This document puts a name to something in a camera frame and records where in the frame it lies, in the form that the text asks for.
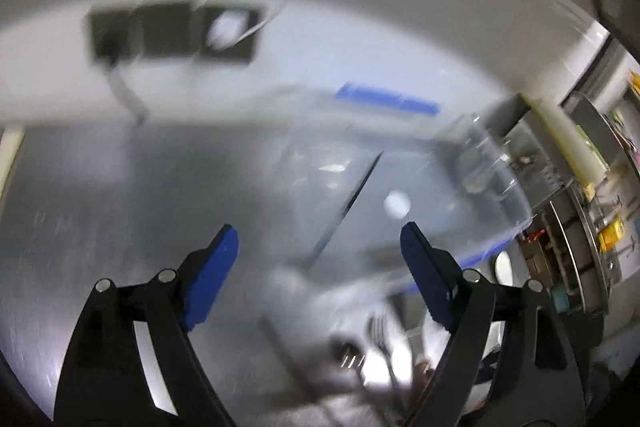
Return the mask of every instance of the white plug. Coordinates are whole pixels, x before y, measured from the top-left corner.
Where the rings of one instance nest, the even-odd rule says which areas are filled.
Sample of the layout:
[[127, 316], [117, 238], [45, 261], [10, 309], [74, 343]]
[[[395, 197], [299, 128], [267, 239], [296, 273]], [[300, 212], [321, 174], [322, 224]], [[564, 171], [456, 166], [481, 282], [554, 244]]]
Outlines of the white plug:
[[207, 32], [207, 46], [226, 50], [235, 46], [249, 24], [249, 10], [229, 9], [211, 23]]

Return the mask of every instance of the blue gripper pad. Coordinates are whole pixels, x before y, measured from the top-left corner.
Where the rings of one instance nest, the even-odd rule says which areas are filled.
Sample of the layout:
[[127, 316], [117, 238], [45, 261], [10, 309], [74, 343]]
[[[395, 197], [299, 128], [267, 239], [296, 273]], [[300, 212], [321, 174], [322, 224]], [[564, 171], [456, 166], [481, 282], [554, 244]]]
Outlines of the blue gripper pad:
[[459, 320], [453, 301], [460, 266], [449, 252], [433, 248], [413, 221], [402, 227], [400, 251], [431, 317], [453, 333]]
[[184, 330], [191, 331], [206, 320], [236, 261], [238, 246], [238, 231], [225, 225], [208, 248], [190, 253], [180, 266], [178, 273], [188, 284], [180, 315]]

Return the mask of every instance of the gray cord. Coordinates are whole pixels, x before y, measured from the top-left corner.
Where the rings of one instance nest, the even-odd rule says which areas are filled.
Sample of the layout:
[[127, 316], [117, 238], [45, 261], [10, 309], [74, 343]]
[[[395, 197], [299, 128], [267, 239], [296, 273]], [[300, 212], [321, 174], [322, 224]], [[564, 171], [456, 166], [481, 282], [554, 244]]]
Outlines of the gray cord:
[[109, 84], [116, 100], [133, 115], [138, 125], [145, 123], [149, 118], [149, 110], [140, 97], [127, 86], [117, 64], [109, 67], [106, 77], [107, 84]]

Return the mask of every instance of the black electrical socket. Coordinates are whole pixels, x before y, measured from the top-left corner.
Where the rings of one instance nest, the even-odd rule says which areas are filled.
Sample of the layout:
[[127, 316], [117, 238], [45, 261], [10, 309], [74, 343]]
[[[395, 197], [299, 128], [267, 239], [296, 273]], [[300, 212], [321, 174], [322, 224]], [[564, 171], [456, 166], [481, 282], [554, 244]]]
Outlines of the black electrical socket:
[[246, 25], [242, 32], [245, 32], [252, 26], [255, 26], [258, 23], [258, 20], [260, 20], [261, 10], [257, 8], [213, 4], [207, 4], [199, 7], [196, 13], [194, 13], [194, 17], [196, 19], [194, 28], [198, 36], [198, 54], [203, 58], [211, 58], [213, 60], [232, 60], [234, 62], [248, 64], [254, 58], [256, 37], [258, 33], [260, 33], [259, 31], [249, 35], [247, 38], [238, 42], [235, 46], [231, 46], [224, 50], [218, 50], [207, 42], [207, 36], [211, 25], [227, 10], [245, 10], [248, 12]]
[[189, 57], [196, 51], [191, 1], [148, 4], [136, 9], [135, 28], [145, 58]]
[[96, 8], [88, 16], [91, 48], [95, 60], [114, 63], [133, 60], [137, 50], [130, 32], [133, 8]]

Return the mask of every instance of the yellow container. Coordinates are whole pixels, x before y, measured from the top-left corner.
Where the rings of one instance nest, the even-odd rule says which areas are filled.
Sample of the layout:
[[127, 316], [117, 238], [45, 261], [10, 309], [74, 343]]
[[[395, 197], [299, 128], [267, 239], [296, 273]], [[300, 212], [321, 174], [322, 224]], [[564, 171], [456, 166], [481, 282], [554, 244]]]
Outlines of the yellow container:
[[611, 250], [616, 243], [625, 235], [625, 225], [622, 218], [618, 216], [611, 221], [606, 227], [598, 232], [598, 240], [600, 242], [600, 251]]

